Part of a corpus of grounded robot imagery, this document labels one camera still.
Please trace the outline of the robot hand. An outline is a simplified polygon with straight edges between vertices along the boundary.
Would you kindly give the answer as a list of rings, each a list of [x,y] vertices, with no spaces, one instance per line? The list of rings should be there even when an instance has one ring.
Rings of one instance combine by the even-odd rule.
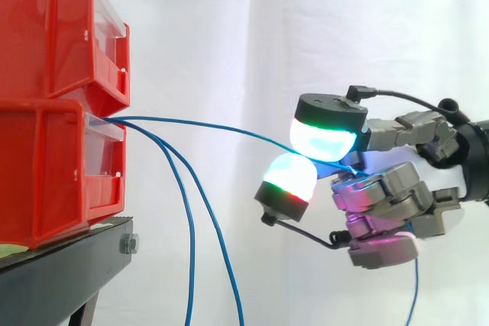
[[[255,199],[268,226],[297,231],[320,179],[331,179],[333,201],[346,228],[322,246],[346,249],[355,266],[373,270],[416,260],[417,241],[445,233],[443,214],[457,210],[458,188],[432,190],[415,157],[436,169],[462,163],[458,127],[467,123],[456,102],[421,104],[392,120],[370,119],[361,104],[381,90],[352,86],[344,96],[299,97],[290,127],[293,151],[276,158]]]

